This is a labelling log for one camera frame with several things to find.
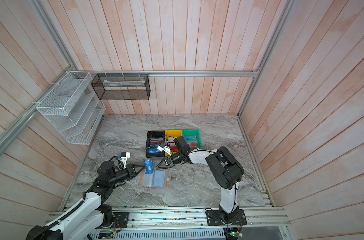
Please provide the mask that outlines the blue VIP card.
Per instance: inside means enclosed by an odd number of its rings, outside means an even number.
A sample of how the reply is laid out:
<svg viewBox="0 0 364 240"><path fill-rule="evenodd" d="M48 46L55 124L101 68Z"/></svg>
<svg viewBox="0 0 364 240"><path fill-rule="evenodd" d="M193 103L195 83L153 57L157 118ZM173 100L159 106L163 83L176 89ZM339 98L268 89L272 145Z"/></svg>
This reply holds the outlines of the blue VIP card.
<svg viewBox="0 0 364 240"><path fill-rule="evenodd" d="M145 175L155 173L154 162L152 159L144 159L144 165L145 165Z"/></svg>

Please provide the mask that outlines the tan leather card holder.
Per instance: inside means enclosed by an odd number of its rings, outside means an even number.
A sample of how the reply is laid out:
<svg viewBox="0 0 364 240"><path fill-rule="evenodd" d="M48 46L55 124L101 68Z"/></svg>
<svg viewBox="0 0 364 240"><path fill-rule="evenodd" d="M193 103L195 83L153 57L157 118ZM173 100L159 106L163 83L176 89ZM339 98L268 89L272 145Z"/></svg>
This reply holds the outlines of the tan leather card holder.
<svg viewBox="0 0 364 240"><path fill-rule="evenodd" d="M145 174L142 172L139 186L147 188L165 188L168 182L167 171L155 171L153 174Z"/></svg>

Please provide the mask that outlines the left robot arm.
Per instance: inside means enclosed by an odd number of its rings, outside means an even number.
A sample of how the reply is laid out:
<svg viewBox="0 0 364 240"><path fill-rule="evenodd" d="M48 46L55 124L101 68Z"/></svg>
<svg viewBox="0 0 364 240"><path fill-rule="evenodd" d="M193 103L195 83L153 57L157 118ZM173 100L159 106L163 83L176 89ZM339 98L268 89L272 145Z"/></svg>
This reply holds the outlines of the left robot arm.
<svg viewBox="0 0 364 240"><path fill-rule="evenodd" d="M82 240L94 229L118 227L119 218L113 208L105 204L114 189L135 178L145 165L127 164L120 169L113 161L105 161L98 168L98 177L81 199L45 226L35 226L27 240Z"/></svg>

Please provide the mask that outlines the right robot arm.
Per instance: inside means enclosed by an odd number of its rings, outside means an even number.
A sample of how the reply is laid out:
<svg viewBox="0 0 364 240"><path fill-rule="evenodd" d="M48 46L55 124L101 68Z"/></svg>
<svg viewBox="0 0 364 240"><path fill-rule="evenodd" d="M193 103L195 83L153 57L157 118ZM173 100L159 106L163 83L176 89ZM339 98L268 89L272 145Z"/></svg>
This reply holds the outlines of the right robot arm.
<svg viewBox="0 0 364 240"><path fill-rule="evenodd" d="M177 164L201 164L210 168L216 182L221 187L221 201L218 210L206 208L209 226L230 226L247 224L244 210L237 202L239 184L244 168L226 147L216 150L192 149L183 136L174 139L176 149L172 154L167 143L158 145L157 149L167 154L157 166L157 170L170 169Z"/></svg>

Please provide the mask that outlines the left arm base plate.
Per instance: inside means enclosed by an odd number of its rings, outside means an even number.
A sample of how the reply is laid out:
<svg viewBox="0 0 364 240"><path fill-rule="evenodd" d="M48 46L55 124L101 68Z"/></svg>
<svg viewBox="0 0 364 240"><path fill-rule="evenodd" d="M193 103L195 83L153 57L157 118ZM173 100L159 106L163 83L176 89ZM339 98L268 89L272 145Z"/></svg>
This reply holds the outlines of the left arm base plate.
<svg viewBox="0 0 364 240"><path fill-rule="evenodd" d="M128 220L129 212L104 213L103 222L99 227L104 229L125 229L127 228Z"/></svg>

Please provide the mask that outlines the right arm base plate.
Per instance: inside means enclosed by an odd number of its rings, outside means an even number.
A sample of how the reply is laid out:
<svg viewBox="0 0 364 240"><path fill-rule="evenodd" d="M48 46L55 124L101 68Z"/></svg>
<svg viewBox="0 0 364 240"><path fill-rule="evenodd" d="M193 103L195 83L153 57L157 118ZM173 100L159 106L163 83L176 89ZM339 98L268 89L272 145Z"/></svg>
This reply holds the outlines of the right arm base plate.
<svg viewBox="0 0 364 240"><path fill-rule="evenodd" d="M236 209L233 213L228 214L222 210L205 209L207 224L209 226L246 226L247 220L244 210Z"/></svg>

